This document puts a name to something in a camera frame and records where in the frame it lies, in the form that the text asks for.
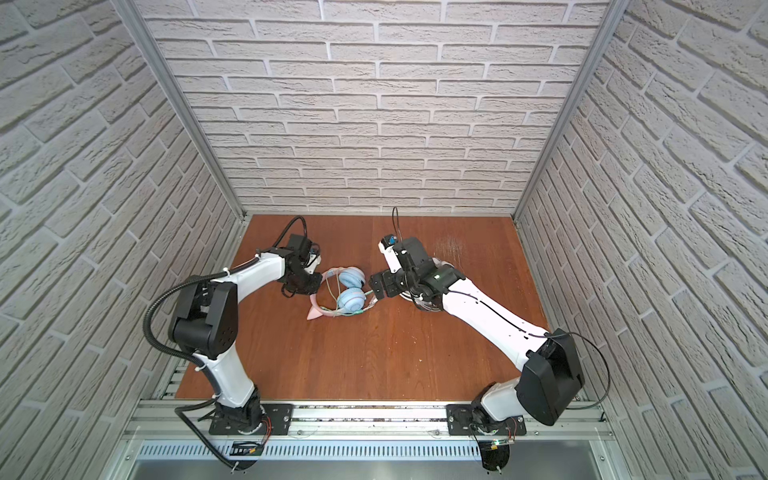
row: metal vent grille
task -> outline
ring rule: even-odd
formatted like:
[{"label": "metal vent grille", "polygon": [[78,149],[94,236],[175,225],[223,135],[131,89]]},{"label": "metal vent grille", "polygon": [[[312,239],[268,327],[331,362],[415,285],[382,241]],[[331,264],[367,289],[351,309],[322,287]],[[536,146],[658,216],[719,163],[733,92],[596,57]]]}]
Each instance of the metal vent grille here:
[{"label": "metal vent grille", "polygon": [[[233,440],[213,441],[229,456]],[[144,440],[139,460],[212,459],[201,442],[195,440]],[[259,460],[479,460],[480,452],[472,440],[271,440]]]}]

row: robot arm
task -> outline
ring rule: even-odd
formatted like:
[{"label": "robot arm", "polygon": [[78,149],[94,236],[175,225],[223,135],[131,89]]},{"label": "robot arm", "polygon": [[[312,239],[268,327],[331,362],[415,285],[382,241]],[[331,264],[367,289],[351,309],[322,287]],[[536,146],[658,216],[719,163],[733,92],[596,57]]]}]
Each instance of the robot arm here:
[{"label": "robot arm", "polygon": [[480,406],[489,421],[527,412],[553,425],[584,376],[571,336],[526,322],[485,295],[449,263],[434,261],[416,238],[384,237],[379,250],[389,270],[371,276],[376,298],[404,293],[418,307],[444,310],[467,322],[496,345],[521,372],[519,379],[483,392]]}]

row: wooden tabletop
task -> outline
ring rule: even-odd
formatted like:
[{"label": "wooden tabletop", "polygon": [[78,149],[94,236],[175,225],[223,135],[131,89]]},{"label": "wooden tabletop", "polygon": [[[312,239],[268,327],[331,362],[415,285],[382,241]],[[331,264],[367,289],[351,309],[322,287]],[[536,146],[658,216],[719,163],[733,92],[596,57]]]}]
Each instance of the wooden tabletop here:
[{"label": "wooden tabletop", "polygon": [[[253,217],[233,265],[271,246],[290,218]],[[390,217],[306,216],[306,222],[308,237],[322,248],[319,272],[357,266],[367,278],[387,267],[377,243],[393,232]],[[452,263],[491,298],[547,328],[510,218],[401,217],[400,226],[404,237],[417,237],[427,253]],[[291,231],[300,232],[300,223]],[[325,286],[318,298],[333,307]],[[279,283],[240,303],[237,352],[262,398],[471,400],[490,382],[520,375],[460,319],[421,312],[402,298],[381,300],[357,316],[307,320],[309,307],[305,296],[283,297]],[[205,377],[187,369],[177,398],[210,394]]]}]

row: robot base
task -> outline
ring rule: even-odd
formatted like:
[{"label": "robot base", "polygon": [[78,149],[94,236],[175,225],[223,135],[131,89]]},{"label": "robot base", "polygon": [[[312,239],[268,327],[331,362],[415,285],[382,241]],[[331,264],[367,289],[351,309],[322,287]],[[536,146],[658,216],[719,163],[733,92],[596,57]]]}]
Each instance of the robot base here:
[{"label": "robot base", "polygon": [[272,435],[288,435],[293,405],[289,403],[262,403],[260,408],[263,411],[259,415],[256,429],[252,432],[243,430],[241,420],[226,415],[217,408],[211,416],[208,433],[211,435],[264,435],[266,433],[266,417],[269,417],[272,423]]}]

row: black cable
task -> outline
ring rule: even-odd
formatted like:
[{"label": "black cable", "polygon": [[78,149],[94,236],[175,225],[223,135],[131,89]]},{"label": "black cable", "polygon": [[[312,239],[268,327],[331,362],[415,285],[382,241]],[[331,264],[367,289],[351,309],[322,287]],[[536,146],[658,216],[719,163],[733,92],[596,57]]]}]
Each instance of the black cable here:
[{"label": "black cable", "polygon": [[277,247],[280,245],[280,242],[283,241],[283,237],[286,236],[286,233],[288,233],[288,229],[291,228],[291,226],[296,222],[296,220],[301,220],[301,224],[304,226],[304,236],[306,237],[306,220],[304,220],[304,217],[301,215],[296,215],[294,218],[291,219],[290,222],[286,225],[285,228],[283,228],[283,231],[280,232],[280,236],[277,237],[277,240],[275,240],[275,243],[272,244],[272,247]]},{"label": "black cable", "polygon": [[392,207],[392,228],[397,233],[397,240],[402,242],[402,233],[400,232],[400,210],[397,207]]},{"label": "black cable", "polygon": [[608,361],[605,359],[605,355],[603,355],[602,351],[600,351],[598,346],[595,345],[594,343],[592,343],[591,340],[587,339],[587,337],[581,335],[579,332],[566,332],[566,333],[561,333],[559,335],[552,335],[551,333],[545,333],[544,335],[534,335],[533,333],[528,333],[525,330],[523,330],[522,328],[520,328],[519,326],[517,326],[514,323],[510,322],[506,317],[504,317],[502,314],[500,314],[499,312],[494,310],[493,307],[488,305],[486,302],[483,302],[482,300],[480,300],[478,297],[476,297],[474,295],[470,295],[469,293],[459,292],[457,290],[449,290],[448,293],[459,293],[461,295],[466,295],[466,296],[468,296],[470,298],[475,299],[475,301],[480,302],[483,305],[485,305],[487,308],[489,308],[493,313],[498,315],[506,323],[509,323],[514,328],[520,330],[521,332],[523,332],[527,336],[532,336],[532,337],[538,338],[538,339],[560,339],[560,338],[565,338],[566,336],[569,336],[569,335],[576,335],[578,337],[581,337],[582,340],[584,340],[586,343],[589,343],[592,346],[592,348],[594,348],[595,350],[598,351],[598,355],[600,355],[600,358],[603,360],[603,364],[605,365],[605,374],[606,374],[606,377],[607,377],[607,385],[605,386],[605,392],[603,392],[603,395],[596,402],[594,402],[594,403],[592,403],[590,405],[587,405],[587,406],[583,406],[583,407],[566,407],[566,410],[593,409],[594,407],[600,405],[603,402],[603,400],[605,400],[608,397],[608,392],[611,390],[611,369],[608,367]]},{"label": "black cable", "polygon": [[199,359],[196,356],[193,356],[189,353],[182,352],[181,350],[173,349],[161,343],[160,340],[158,340],[157,337],[154,335],[154,333],[152,333],[152,319],[154,318],[155,313],[157,312],[157,309],[160,308],[163,302],[165,302],[165,300],[167,300],[169,296],[173,295],[179,290],[187,288],[188,286],[197,285],[198,283],[209,282],[217,278],[222,278],[224,276],[240,272],[241,270],[244,270],[254,265],[255,263],[258,263],[259,259],[260,259],[259,257],[254,257],[251,260],[248,260],[247,262],[234,267],[229,272],[225,270],[223,272],[212,273],[211,275],[199,276],[192,280],[188,280],[186,282],[182,282],[182,283],[179,283],[178,285],[172,286],[169,290],[165,291],[157,299],[155,299],[155,301],[149,306],[149,308],[147,309],[147,312],[144,314],[144,320],[142,323],[144,338],[147,339],[147,341],[153,348],[167,355],[175,356],[180,359],[185,359],[188,362],[193,363],[195,366],[197,366],[200,369],[200,371],[208,379],[210,386],[214,389],[214,397],[212,399],[206,400],[205,402],[197,403],[195,405],[178,406],[174,409],[174,413],[178,415],[181,421],[184,422],[190,428],[190,430],[192,430],[192,433],[194,433],[195,436],[202,441],[202,443],[206,446],[206,448],[208,448],[216,458],[218,458],[222,463],[224,463],[227,467],[233,470],[244,470],[245,468],[247,468],[247,466],[250,466],[250,465],[245,464],[247,466],[239,468],[239,464],[237,462],[232,463],[229,459],[227,459],[227,457],[225,457],[221,452],[217,450],[214,444],[212,444],[210,440],[208,440],[208,438],[205,435],[203,435],[203,433],[197,428],[197,426],[194,423],[192,423],[192,421],[189,420],[188,417],[184,414],[184,412],[191,412],[193,410],[203,409],[207,406],[213,405],[216,402],[216,399],[218,398],[218,396],[221,395],[221,387],[219,386],[219,382],[216,380],[216,377],[213,375],[210,369],[206,368],[205,362],[202,359]]}]

